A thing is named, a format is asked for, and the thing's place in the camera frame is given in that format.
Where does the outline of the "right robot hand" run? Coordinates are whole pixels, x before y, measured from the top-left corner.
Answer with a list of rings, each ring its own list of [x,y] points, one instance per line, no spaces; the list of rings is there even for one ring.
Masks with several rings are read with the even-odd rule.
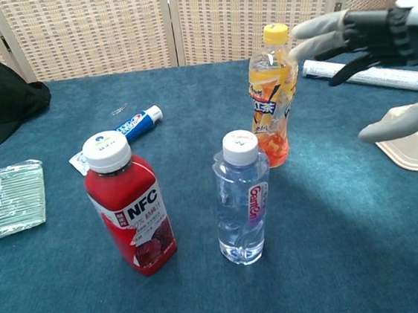
[[[418,65],[418,0],[397,0],[393,8],[343,10],[318,16],[293,28],[300,44],[289,52],[294,60],[325,60],[361,52],[330,80],[340,85],[375,66]],[[418,132],[418,103],[391,122],[364,127],[358,138],[367,143],[393,141]]]

